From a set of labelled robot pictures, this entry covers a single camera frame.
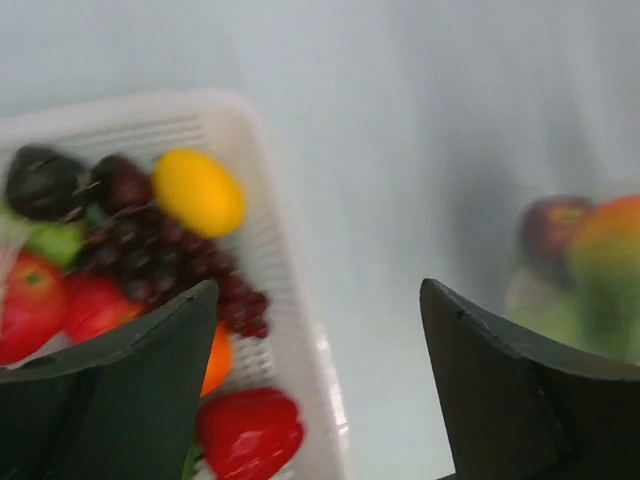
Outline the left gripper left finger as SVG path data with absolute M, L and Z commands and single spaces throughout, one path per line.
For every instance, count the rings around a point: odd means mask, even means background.
M 217 300 L 204 281 L 104 335 L 2 370 L 2 478 L 181 478 Z

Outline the dark red apple toy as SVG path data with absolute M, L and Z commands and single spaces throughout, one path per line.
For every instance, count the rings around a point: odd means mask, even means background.
M 530 203 L 520 216 L 517 234 L 524 265 L 552 285 L 570 289 L 568 245 L 594 208 L 592 199 L 580 195 L 555 195 Z

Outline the clear zip top bag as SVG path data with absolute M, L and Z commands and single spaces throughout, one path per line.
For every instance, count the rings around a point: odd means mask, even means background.
M 639 361 L 639 176 L 535 190 L 514 228 L 505 317 L 574 348 Z

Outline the green apple toy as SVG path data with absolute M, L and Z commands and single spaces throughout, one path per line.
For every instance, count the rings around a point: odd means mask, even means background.
M 576 296 L 527 269 L 517 270 L 508 283 L 505 317 L 554 341 L 575 348 L 585 346 Z

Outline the green red mango toy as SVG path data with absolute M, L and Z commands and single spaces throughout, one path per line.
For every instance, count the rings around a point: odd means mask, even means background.
M 639 361 L 639 196 L 597 206 L 567 250 L 585 347 Z

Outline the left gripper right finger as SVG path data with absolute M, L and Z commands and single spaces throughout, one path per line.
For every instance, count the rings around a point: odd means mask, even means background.
M 421 284 L 455 479 L 636 479 L 639 368 Z

